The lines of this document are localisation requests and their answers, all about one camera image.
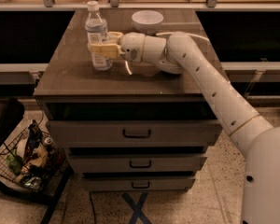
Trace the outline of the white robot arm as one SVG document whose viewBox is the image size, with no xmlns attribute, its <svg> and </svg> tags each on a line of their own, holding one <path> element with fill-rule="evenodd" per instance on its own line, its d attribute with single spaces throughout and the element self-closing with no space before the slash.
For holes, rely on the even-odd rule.
<svg viewBox="0 0 280 224">
<path fill-rule="evenodd" d="M 226 135 L 245 157 L 242 224 L 280 224 L 280 127 L 274 127 L 207 61 L 183 32 L 167 38 L 114 32 L 106 42 L 89 43 L 91 53 L 160 70 L 187 71 Z"/>
</svg>

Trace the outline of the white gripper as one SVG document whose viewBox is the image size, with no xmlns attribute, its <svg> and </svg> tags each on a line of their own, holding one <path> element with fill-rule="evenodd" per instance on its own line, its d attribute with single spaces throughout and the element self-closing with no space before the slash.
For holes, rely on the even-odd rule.
<svg viewBox="0 0 280 224">
<path fill-rule="evenodd" d="M 108 43 L 89 43 L 88 50 L 92 54 L 111 59 L 117 59 L 123 52 L 121 57 L 128 62 L 139 63 L 142 61 L 143 46 L 146 38 L 144 34 L 128 33 L 123 35 L 121 32 L 108 32 L 107 35 Z"/>
</svg>

